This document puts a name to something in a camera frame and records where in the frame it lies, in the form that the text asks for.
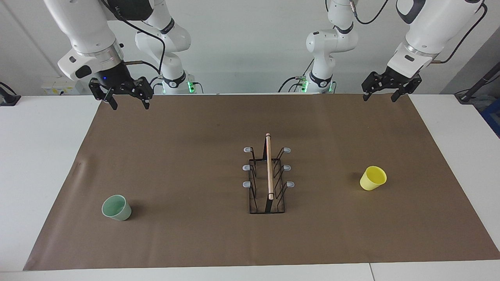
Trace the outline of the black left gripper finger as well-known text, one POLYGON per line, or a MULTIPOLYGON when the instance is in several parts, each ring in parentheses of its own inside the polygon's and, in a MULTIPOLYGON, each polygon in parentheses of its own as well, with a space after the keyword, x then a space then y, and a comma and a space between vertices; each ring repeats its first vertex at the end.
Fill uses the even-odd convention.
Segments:
POLYGON ((368 101, 373 93, 386 89, 386 84, 386 73, 379 74, 372 71, 361 83, 361 88, 364 91, 363 100, 368 101))
POLYGON ((399 97, 405 94, 412 94, 417 87, 421 84, 422 79, 420 75, 416 75, 411 78, 406 84, 398 82, 396 85, 396 91, 392 95, 392 102, 395 103, 399 97))

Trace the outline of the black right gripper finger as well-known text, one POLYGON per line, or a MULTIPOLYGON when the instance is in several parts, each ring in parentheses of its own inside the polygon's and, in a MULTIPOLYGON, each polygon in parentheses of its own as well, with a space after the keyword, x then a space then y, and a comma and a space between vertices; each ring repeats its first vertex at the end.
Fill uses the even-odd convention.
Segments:
POLYGON ((106 87, 100 84, 97 78, 91 78, 89 81, 89 89, 97 101, 108 103, 113 110, 118 108, 118 104, 114 99, 115 87, 106 87))
POLYGON ((150 82, 145 77, 140 77, 132 81, 131 96, 141 100, 144 108, 148 110, 150 108, 150 100, 154 95, 154 91, 150 82))

